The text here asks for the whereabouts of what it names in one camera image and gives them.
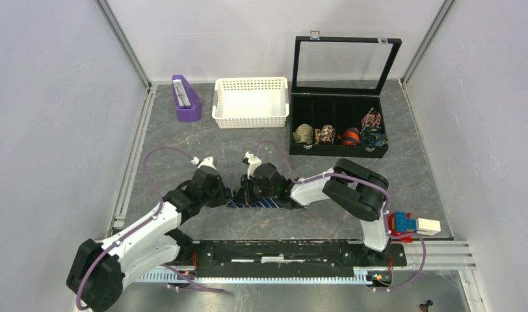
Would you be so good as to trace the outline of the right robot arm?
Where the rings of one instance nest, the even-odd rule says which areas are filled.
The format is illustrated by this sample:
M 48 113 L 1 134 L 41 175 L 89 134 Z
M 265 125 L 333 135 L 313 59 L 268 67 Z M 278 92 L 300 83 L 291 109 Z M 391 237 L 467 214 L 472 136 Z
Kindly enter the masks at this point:
M 277 167 L 252 153 L 243 159 L 247 173 L 240 188 L 231 195 L 234 207 L 305 208 L 331 200 L 360 221 L 364 257 L 381 265 L 390 256 L 386 207 L 390 201 L 388 180 L 348 159 L 338 159 L 333 167 L 307 178 L 289 179 Z

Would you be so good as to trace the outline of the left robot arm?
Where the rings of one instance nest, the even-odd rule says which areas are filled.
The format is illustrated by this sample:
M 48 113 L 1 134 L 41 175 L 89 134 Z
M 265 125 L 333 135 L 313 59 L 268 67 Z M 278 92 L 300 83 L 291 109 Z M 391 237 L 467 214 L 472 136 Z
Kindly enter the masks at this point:
M 203 207 L 226 201 L 226 189 L 213 165 L 201 164 L 193 177 L 163 196 L 142 218 L 119 233 L 77 249 L 68 277 L 78 310 L 106 311 L 132 282 L 171 261 L 192 258 L 189 239 L 178 229 Z

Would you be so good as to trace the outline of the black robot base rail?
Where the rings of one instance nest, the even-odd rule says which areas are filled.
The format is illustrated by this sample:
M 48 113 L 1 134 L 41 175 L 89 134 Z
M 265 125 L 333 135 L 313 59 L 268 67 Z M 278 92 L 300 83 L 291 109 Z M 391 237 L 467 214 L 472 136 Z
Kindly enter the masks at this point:
M 182 246 L 173 265 L 201 278 L 347 278 L 357 268 L 404 267 L 404 246 L 376 252 L 362 241 L 199 240 Z

